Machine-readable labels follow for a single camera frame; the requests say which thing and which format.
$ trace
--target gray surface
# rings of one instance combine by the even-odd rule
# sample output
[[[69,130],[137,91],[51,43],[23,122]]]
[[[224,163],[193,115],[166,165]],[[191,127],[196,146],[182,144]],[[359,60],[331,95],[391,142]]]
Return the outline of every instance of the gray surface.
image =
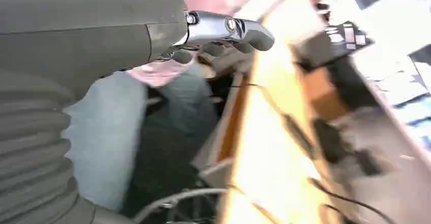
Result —
[[[356,148],[374,149],[390,163],[386,175],[355,178],[355,198],[384,211],[396,223],[430,223],[431,172],[390,119],[378,110],[358,113],[344,134]],[[368,221],[364,223],[385,223],[374,213],[359,210]]]

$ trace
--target black cable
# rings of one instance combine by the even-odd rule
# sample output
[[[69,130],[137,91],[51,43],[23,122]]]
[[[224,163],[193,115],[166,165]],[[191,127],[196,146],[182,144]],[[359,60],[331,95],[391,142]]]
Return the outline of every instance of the black cable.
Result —
[[[353,221],[352,219],[344,215],[344,213],[340,209],[336,208],[335,206],[328,205],[328,204],[323,204],[321,206],[337,212],[341,216],[341,219],[343,220],[343,224],[358,224],[357,222]]]
[[[240,187],[236,186],[235,184],[228,184],[228,188],[233,188],[243,196],[245,196],[250,203],[253,205],[253,207],[256,208],[263,216],[265,216],[272,224],[281,224],[281,221],[279,221],[271,212],[269,212],[267,209],[265,209],[263,206],[259,205],[255,201],[253,201],[248,194],[246,194]]]
[[[259,89],[260,89],[260,91],[262,92],[262,94],[263,94],[263,96],[265,97],[265,99],[266,99],[266,101],[279,113],[279,114],[281,114],[281,115],[283,115],[284,117],[286,117],[287,116],[287,114],[286,113],[284,113],[284,111],[275,103],[275,101],[274,101],[274,99],[272,98],[272,96],[271,96],[271,93],[269,92],[269,90],[265,87],[265,86],[262,86],[262,85],[259,85],[259,84],[254,84],[254,83],[248,83],[247,85],[243,85],[243,86],[231,86],[231,87],[237,87],[237,88],[239,88],[239,87],[246,87],[246,86],[255,86],[255,87],[258,87]],[[311,184],[312,185],[314,185],[317,189],[319,189],[320,191],[322,191],[322,192],[324,192],[324,193],[326,193],[327,195],[329,195],[329,196],[332,196],[332,197],[334,197],[334,198],[337,198],[337,199],[340,199],[340,200],[344,200],[344,201],[347,201],[347,202],[351,202],[351,203],[354,203],[354,204],[357,204],[357,205],[359,205],[359,206],[362,206],[362,207],[364,207],[364,208],[366,208],[366,209],[369,209],[369,210],[371,210],[371,211],[373,211],[374,213],[376,213],[376,214],[378,214],[379,216],[381,216],[386,222],[388,222],[389,224],[396,224],[395,223],[395,221],[393,221],[389,216],[387,216],[385,213],[383,213],[382,211],[380,211],[380,210],[378,210],[377,208],[375,208],[375,207],[373,207],[373,206],[370,206],[370,205],[368,205],[368,204],[366,204],[366,203],[363,203],[363,202],[361,202],[361,201],[357,201],[357,200],[352,200],[352,199],[349,199],[349,198],[346,198],[346,197],[343,197],[343,196],[340,196],[340,195],[337,195],[337,194],[335,194],[335,193],[332,193],[332,192],[330,192],[330,191],[328,191],[318,180],[316,180],[316,179],[314,179],[314,178],[309,178],[309,181],[311,182]],[[229,185],[229,187],[232,187],[232,188],[234,188],[234,189],[236,189],[237,191],[239,191],[240,193],[242,193],[243,195],[245,195],[246,197],[247,197],[247,195],[244,193],[244,191],[242,191],[240,188],[238,188],[237,186],[235,186],[235,185]],[[262,209],[262,207],[260,206],[260,205],[258,205],[257,203],[255,203],[255,202],[252,202],[253,203],[253,205],[254,206],[256,206],[257,207],[257,209],[261,212],[261,210],[265,210],[265,209]],[[333,207],[333,206],[330,206],[330,205],[327,205],[327,207],[328,208],[331,208],[331,209],[333,209],[333,210],[335,210],[335,211],[339,211],[339,213],[341,213],[341,211],[339,210],[339,209],[336,209],[335,207]],[[273,223],[277,223],[277,222],[274,222],[274,220],[272,219],[272,218],[270,218],[270,217],[268,217]]]
[[[263,96],[265,97],[266,101],[271,105],[272,108],[277,111],[278,114],[285,115],[286,113],[277,105],[277,103],[274,101],[274,99],[271,96],[271,93],[268,91],[268,89],[265,86],[255,84],[255,83],[248,83],[246,85],[239,85],[239,86],[231,86],[232,88],[241,88],[241,87],[247,87],[247,86],[254,86],[258,87],[260,91],[262,92]]]
[[[344,200],[344,201],[347,201],[347,202],[351,202],[351,203],[354,203],[354,204],[357,204],[357,205],[360,205],[360,206],[362,206],[362,207],[364,207],[364,208],[367,208],[367,209],[369,209],[369,210],[371,210],[371,211],[373,211],[374,213],[376,213],[376,214],[378,214],[379,216],[381,216],[387,223],[389,223],[389,224],[395,224],[395,222],[389,217],[389,216],[387,216],[385,213],[383,213],[382,211],[380,211],[380,210],[378,210],[377,208],[374,208],[373,206],[371,206],[371,205],[367,205],[366,203],[363,203],[363,202],[361,202],[361,201],[357,201],[357,200],[352,200],[352,199],[349,199],[349,198],[346,198],[346,197],[343,197],[343,196],[340,196],[340,195],[337,195],[337,194],[335,194],[335,193],[332,193],[332,192],[330,192],[330,191],[328,191],[321,183],[320,183],[320,181],[318,181],[318,180],[316,180],[316,179],[314,179],[314,178],[309,178],[309,181],[310,181],[310,183],[313,185],[313,186],[315,186],[318,190],[320,190],[320,191],[322,191],[322,192],[324,192],[325,194],[327,194],[327,195],[329,195],[329,196],[332,196],[332,197],[334,197],[334,198],[337,198],[337,199],[340,199],[340,200]]]

